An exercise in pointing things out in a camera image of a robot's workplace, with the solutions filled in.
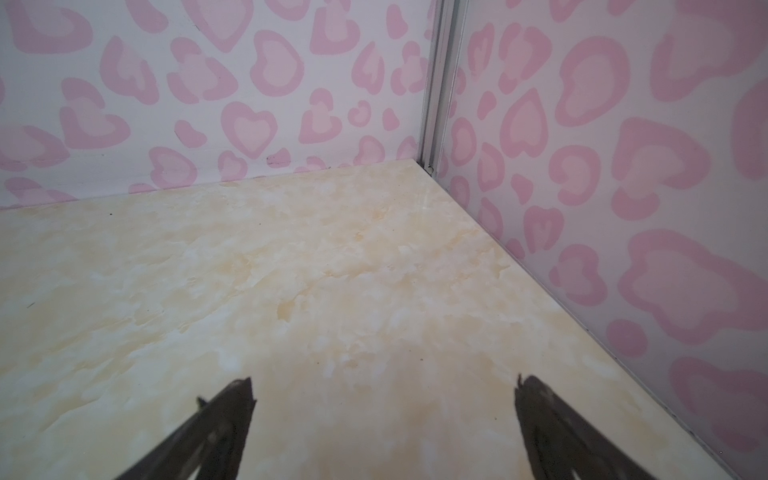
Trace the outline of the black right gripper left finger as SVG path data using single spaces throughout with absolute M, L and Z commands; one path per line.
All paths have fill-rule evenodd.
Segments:
M 136 479 L 235 479 L 254 408 L 249 378 L 229 383 L 182 425 L 118 477 Z

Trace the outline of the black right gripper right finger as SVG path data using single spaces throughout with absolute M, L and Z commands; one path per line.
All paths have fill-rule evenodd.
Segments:
M 654 478 L 536 376 L 520 376 L 515 409 L 537 480 Z

